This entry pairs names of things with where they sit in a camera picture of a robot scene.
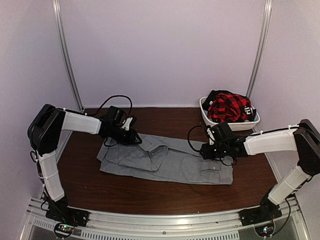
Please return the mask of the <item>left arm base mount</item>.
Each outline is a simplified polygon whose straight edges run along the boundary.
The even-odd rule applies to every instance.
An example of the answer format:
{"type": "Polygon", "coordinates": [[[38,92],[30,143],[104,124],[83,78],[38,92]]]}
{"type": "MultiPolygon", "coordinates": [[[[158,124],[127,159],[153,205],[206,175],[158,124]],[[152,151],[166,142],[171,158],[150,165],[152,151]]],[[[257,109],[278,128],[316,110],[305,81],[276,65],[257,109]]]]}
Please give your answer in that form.
{"type": "Polygon", "coordinates": [[[50,204],[45,214],[48,219],[65,223],[74,227],[86,227],[89,212],[68,207],[66,203],[54,202],[50,204]]]}

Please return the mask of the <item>white plastic basket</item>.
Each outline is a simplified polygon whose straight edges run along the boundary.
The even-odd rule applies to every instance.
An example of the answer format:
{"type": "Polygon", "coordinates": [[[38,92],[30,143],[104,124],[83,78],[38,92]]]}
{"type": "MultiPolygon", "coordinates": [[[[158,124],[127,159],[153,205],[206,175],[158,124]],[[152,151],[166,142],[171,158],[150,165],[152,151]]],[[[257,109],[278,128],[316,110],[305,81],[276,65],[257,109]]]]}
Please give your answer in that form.
{"type": "MultiPolygon", "coordinates": [[[[209,120],[209,118],[207,117],[207,114],[205,113],[205,110],[202,107],[202,104],[205,102],[206,100],[206,96],[201,97],[199,99],[199,107],[200,107],[200,111],[201,111],[201,115],[203,118],[203,121],[205,123],[206,126],[211,126],[213,127],[214,125],[216,125],[216,123],[214,123],[213,121],[209,120]]],[[[258,112],[256,113],[256,117],[254,119],[254,121],[247,121],[247,122],[233,122],[233,123],[229,123],[229,127],[231,128],[232,131],[247,131],[247,130],[251,130],[253,129],[256,124],[258,124],[260,122],[261,118],[260,115],[258,114],[258,112]]]]}

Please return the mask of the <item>grey long sleeve shirt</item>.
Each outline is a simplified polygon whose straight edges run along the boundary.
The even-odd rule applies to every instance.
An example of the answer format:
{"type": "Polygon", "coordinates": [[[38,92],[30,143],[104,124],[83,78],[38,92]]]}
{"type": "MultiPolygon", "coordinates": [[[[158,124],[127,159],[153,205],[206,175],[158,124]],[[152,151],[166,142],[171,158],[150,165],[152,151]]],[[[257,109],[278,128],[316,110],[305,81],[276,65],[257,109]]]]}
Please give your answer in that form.
{"type": "Polygon", "coordinates": [[[102,145],[100,171],[139,179],[198,185],[231,185],[232,158],[203,159],[185,139],[140,134],[138,145],[102,145]]]}

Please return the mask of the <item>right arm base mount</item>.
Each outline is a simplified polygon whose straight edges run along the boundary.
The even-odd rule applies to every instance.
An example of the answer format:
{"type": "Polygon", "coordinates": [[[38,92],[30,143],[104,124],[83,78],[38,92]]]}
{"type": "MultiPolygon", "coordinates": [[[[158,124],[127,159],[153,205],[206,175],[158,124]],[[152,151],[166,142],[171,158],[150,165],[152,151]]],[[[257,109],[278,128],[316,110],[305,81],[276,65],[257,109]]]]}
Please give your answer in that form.
{"type": "Polygon", "coordinates": [[[254,208],[246,208],[239,212],[239,218],[242,226],[256,225],[272,221],[274,218],[279,218],[281,216],[282,212],[277,206],[258,206],[254,208]]]}

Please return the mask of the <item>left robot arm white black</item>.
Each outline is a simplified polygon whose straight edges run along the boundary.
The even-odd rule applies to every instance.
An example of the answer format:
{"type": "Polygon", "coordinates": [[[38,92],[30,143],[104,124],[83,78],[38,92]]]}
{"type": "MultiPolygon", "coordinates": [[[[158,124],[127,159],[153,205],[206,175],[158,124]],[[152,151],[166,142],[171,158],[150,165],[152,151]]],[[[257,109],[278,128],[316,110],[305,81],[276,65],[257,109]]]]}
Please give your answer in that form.
{"type": "Polygon", "coordinates": [[[72,218],[72,211],[62,188],[57,167],[56,150],[62,131],[99,135],[104,140],[112,139],[121,145],[139,145],[142,139],[132,129],[134,116],[123,120],[124,111],[111,106],[107,113],[95,117],[65,108],[45,104],[27,130],[27,136],[35,156],[38,177],[44,185],[51,211],[61,222],[72,218]]]}

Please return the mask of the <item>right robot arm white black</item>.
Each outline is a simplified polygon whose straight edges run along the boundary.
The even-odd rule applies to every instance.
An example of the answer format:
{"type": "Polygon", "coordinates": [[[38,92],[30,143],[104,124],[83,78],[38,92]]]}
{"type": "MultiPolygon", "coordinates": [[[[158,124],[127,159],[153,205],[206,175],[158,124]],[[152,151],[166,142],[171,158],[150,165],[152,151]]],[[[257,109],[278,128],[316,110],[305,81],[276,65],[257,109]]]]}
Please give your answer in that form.
{"type": "Polygon", "coordinates": [[[210,142],[204,143],[199,150],[205,160],[282,151],[298,153],[297,164],[267,193],[257,208],[256,216],[261,221],[268,220],[280,203],[320,173],[320,133],[308,119],[294,126],[242,136],[236,136],[223,122],[208,128],[207,135],[210,142]]]}

